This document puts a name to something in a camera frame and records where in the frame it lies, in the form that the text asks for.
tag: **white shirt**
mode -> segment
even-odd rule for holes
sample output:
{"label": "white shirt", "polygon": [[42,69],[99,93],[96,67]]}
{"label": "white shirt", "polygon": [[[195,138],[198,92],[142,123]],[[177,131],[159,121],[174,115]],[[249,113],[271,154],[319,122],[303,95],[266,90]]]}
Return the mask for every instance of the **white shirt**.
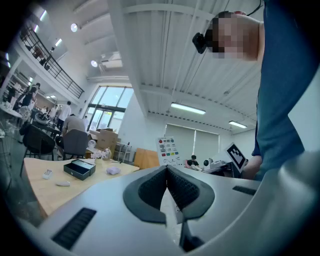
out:
{"label": "white shirt", "polygon": [[87,118],[83,119],[84,122],[84,128],[87,129],[88,125],[89,125],[89,120]]}
{"label": "white shirt", "polygon": [[71,114],[71,107],[69,105],[64,105],[61,108],[61,113],[59,115],[59,119],[61,121],[65,121],[68,116]]}
{"label": "white shirt", "polygon": [[57,113],[57,110],[56,110],[56,108],[55,107],[53,107],[53,108],[51,108],[51,110],[50,110],[50,117],[51,118],[54,118],[55,116],[56,116],[56,113]]}

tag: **cable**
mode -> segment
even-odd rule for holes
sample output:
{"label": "cable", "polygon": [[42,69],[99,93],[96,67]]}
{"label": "cable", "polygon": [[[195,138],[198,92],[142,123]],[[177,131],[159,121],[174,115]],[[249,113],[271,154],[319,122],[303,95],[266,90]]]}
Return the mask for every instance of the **cable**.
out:
{"label": "cable", "polygon": [[259,6],[257,8],[255,8],[253,10],[253,12],[250,12],[247,16],[250,16],[251,14],[254,14],[256,11],[258,11],[263,5],[261,4],[261,0],[260,0],[260,3],[259,3]]}

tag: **blue shirt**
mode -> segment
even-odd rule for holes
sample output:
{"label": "blue shirt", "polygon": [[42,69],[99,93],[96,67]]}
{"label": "blue shirt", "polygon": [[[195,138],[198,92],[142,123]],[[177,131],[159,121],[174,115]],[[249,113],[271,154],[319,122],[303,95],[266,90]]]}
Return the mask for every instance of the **blue shirt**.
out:
{"label": "blue shirt", "polygon": [[300,1],[265,1],[265,47],[257,99],[253,156],[262,157],[256,179],[304,151],[288,113],[307,89],[319,66],[318,24]]}

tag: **railing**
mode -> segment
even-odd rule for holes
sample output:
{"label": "railing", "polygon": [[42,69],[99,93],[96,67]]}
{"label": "railing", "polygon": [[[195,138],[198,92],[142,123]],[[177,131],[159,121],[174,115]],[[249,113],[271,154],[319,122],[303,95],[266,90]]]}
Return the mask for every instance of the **railing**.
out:
{"label": "railing", "polygon": [[28,26],[23,26],[20,31],[20,38],[25,47],[32,53],[33,57],[39,61],[44,69],[79,99],[84,90],[60,67],[34,30]]}

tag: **gray chair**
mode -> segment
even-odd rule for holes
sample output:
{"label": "gray chair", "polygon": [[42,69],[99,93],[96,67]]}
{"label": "gray chair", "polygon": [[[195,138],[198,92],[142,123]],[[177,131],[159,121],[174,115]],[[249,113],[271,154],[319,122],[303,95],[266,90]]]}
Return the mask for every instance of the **gray chair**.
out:
{"label": "gray chair", "polygon": [[66,160],[66,155],[71,155],[84,158],[88,147],[88,134],[85,131],[72,129],[63,136],[63,160]]}

